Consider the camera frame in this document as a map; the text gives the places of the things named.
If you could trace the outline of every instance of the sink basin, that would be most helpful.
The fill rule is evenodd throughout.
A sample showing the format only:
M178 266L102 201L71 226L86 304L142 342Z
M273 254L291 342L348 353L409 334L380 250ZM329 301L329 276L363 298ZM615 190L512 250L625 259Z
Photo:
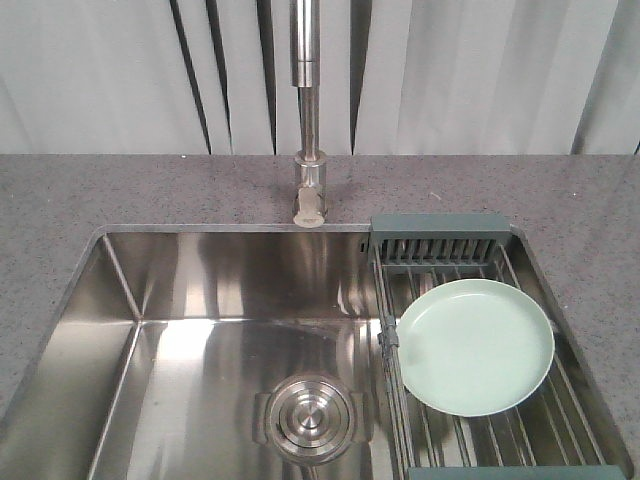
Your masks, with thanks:
M0 478L400 479L406 466L522 459L517 445L508 455L492 450L511 417L495 417L491 437L482 419L440 416L408 396L406 425L398 423L394 398L406 392L391 381L378 341L367 226L162 228L96 234L34 376L3 422ZM514 239L514 265L539 289ZM389 273L398 316L416 286L426 288L394 276L401 271ZM624 446L558 328L566 370L554 375L576 385L584 407L564 414L569 424L595 415L576 432L604 445L603 458L547 446L553 432L532 404L521 420L533 461L601 460L630 476ZM408 465L402 429L411 435ZM460 432L470 439L464 458L451 453Z

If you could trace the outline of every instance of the speckled countertop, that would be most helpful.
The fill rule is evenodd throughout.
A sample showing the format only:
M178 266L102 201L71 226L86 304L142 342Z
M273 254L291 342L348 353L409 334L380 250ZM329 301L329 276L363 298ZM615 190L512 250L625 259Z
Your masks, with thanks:
M640 162L330 158L331 223L500 212L521 227L640 466ZM98 226L290 223L285 157L0 156L0 416Z

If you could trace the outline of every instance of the plate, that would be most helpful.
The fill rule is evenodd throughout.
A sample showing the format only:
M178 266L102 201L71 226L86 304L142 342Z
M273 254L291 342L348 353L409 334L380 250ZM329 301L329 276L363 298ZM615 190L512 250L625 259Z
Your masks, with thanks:
M531 297L484 279L428 291L407 308L397 333L407 389L463 417L498 413L531 395L555 347L551 323Z

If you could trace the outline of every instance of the faucet spout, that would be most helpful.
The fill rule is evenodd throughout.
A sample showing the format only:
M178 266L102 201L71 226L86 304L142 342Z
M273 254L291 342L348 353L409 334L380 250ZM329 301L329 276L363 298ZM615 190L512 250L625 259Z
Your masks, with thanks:
M318 227L327 214L325 155L318 147L320 85L318 0L291 1L291 83L298 88L301 149L296 154L293 221Z

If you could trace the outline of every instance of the drain strainer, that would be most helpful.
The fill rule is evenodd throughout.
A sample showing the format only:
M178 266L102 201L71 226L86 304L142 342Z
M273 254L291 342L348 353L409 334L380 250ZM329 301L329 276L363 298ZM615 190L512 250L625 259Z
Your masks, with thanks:
M350 445L354 412L349 393L325 377L296 377L271 396L266 433L288 460L318 465Z

